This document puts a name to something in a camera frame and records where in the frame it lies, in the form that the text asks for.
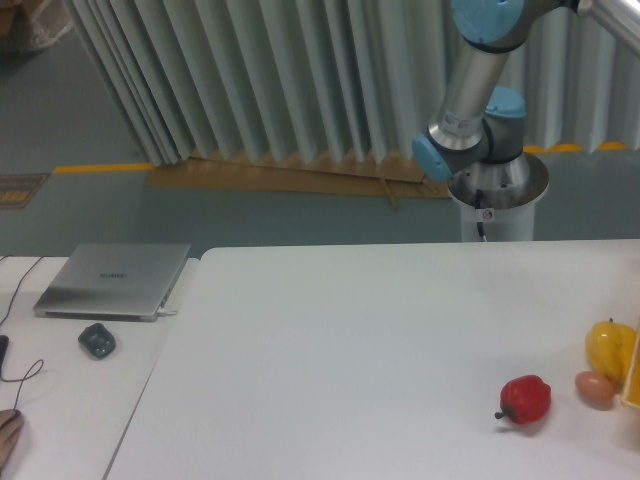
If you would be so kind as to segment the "person's hand on mouse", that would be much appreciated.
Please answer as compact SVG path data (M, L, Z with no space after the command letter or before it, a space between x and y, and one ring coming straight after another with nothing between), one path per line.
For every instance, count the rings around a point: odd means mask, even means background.
M0 467L4 468L19 441L24 416L18 409L2 410L0 424Z

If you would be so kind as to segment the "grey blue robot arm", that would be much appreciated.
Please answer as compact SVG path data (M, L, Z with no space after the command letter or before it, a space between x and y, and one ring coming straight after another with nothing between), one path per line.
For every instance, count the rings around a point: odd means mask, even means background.
M536 21L560 8L592 18L633 52L639 50L636 1L452 2L464 44L441 107L412 141L414 158L428 177L444 181L475 163L509 163L522 155L525 102L498 80Z

